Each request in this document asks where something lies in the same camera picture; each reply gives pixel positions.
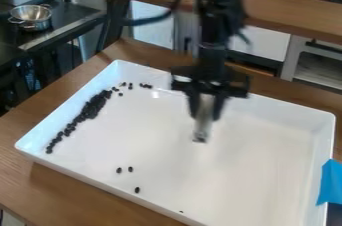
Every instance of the metal rod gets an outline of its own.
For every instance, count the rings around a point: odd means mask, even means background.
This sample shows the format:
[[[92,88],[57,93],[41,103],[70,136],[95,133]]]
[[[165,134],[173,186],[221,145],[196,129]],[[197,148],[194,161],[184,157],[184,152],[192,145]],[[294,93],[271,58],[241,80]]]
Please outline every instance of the metal rod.
[[[206,143],[210,137],[213,124],[215,97],[201,94],[200,107],[195,119],[194,142]]]

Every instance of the black countertop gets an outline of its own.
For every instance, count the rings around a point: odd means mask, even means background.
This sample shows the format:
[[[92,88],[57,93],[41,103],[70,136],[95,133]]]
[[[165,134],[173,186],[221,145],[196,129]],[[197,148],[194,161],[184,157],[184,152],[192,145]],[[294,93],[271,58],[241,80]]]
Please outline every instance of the black countertop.
[[[43,32],[29,33],[8,22],[9,12],[0,15],[0,42],[24,51],[38,51],[57,41],[76,38],[104,20],[105,12],[60,0],[46,2],[52,6],[52,27]]]

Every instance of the wooden shelf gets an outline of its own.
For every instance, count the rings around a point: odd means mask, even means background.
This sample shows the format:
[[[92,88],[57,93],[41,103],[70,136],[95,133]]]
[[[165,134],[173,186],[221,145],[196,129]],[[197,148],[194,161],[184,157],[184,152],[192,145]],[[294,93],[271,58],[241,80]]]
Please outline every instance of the wooden shelf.
[[[173,0],[137,0],[168,7]],[[193,12],[194,0],[180,8]],[[244,0],[246,24],[342,44],[342,5],[318,0]]]
[[[295,79],[342,90],[342,62],[314,55],[303,53],[301,56]]]

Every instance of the table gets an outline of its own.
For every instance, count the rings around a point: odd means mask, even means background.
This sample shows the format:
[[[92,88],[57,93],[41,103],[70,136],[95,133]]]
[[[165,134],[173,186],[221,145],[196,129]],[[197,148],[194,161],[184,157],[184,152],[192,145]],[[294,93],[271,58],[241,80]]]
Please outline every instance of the table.
[[[14,143],[115,59],[166,70],[192,59],[168,49],[120,39],[0,118],[0,206],[36,226],[176,226],[165,216],[34,164]],[[253,93],[334,113],[335,159],[342,161],[342,96],[298,83],[253,75]],[[341,225],[342,209],[329,209],[328,226]]]
[[[26,51],[39,52],[75,39],[104,21],[105,12],[60,0],[46,2],[52,6],[52,28],[28,33],[7,21],[9,15],[0,16],[0,42]]]
[[[174,0],[136,0],[169,7]],[[180,8],[193,12],[194,0]],[[318,0],[244,0],[247,25],[342,44],[342,5]]]

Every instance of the black mount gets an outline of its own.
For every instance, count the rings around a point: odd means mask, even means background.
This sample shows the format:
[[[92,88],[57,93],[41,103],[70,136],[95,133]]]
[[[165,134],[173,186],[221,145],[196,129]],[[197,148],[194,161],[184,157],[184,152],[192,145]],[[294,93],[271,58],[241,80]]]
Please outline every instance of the black mount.
[[[239,32],[240,24],[243,25],[246,15],[240,1],[220,3],[215,0],[197,0],[202,26],[202,42],[197,64],[171,69],[172,90],[182,91],[188,96],[190,114],[193,118],[196,118],[201,106],[201,94],[212,95],[215,98],[212,111],[214,121],[220,119],[226,99],[248,97],[249,77],[225,65],[226,47],[230,37],[242,36]],[[234,11],[235,18],[227,15],[227,12]],[[190,82],[177,80],[177,75],[189,78]]]

